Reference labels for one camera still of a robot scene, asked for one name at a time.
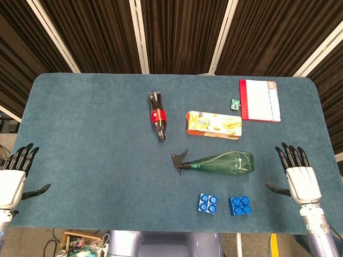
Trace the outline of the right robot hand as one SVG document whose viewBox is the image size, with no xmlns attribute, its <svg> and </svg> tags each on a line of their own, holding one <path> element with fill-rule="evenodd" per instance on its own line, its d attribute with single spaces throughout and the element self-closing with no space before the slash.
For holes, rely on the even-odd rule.
<svg viewBox="0 0 343 257">
<path fill-rule="evenodd" d="M 318 203 L 322 197 L 316 174 L 310 166 L 308 157 L 301 147 L 282 143 L 282 148 L 275 147 L 284 169 L 288 189 L 277 188 L 266 183 L 269 190 L 274 193 L 291 197 L 301 205 Z"/>
</svg>

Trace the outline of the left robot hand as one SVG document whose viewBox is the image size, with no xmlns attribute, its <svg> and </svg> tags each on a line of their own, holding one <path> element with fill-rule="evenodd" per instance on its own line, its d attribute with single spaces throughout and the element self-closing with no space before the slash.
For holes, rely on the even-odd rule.
<svg viewBox="0 0 343 257">
<path fill-rule="evenodd" d="M 38 151 L 39 147 L 34 148 L 29 143 L 4 161 L 1 169 L 1 209 L 13 210 L 22 200 L 41 195 L 51 187 L 46 184 L 36 191 L 24 191 L 26 178 Z"/>
</svg>

